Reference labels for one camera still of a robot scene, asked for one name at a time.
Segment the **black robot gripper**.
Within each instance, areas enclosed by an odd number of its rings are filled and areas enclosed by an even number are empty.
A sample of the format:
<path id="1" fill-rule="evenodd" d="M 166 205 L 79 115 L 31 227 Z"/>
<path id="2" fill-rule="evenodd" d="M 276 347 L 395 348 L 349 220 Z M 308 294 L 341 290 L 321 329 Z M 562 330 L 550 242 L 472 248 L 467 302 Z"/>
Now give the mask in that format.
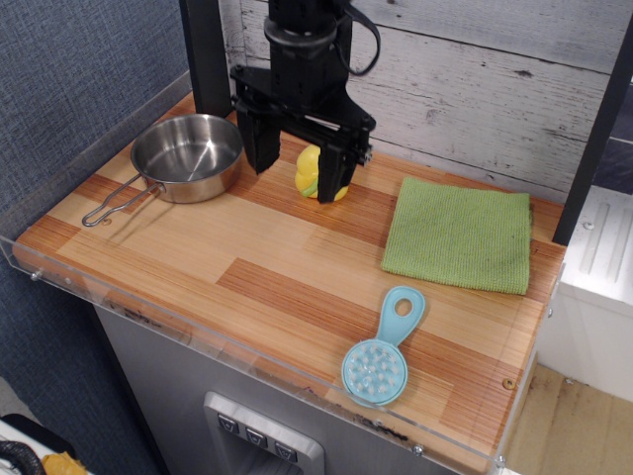
<path id="1" fill-rule="evenodd" d="M 376 121 L 348 95 L 352 26 L 329 24 L 294 32 L 267 24 L 269 68 L 236 65 L 230 71 L 233 103 L 248 163 L 256 174 L 280 156 L 283 131 L 320 147 L 317 199 L 332 203 L 350 184 L 355 167 L 370 158 Z"/>

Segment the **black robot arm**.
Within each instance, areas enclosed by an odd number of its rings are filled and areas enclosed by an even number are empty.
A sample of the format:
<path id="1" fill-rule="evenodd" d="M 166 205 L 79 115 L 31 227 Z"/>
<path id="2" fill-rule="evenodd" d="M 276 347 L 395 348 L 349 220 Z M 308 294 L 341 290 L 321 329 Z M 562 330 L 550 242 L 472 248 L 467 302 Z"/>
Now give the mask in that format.
<path id="1" fill-rule="evenodd" d="M 268 68 L 236 65 L 232 98 L 244 150 L 256 173 L 280 156 L 288 133 L 319 147 L 316 181 L 308 190 L 331 203 L 348 186 L 357 165 L 372 156 L 374 118 L 348 95 L 350 76 L 366 75 L 375 62 L 351 65 L 352 29 L 376 25 L 348 1 L 271 1 L 264 21 Z"/>

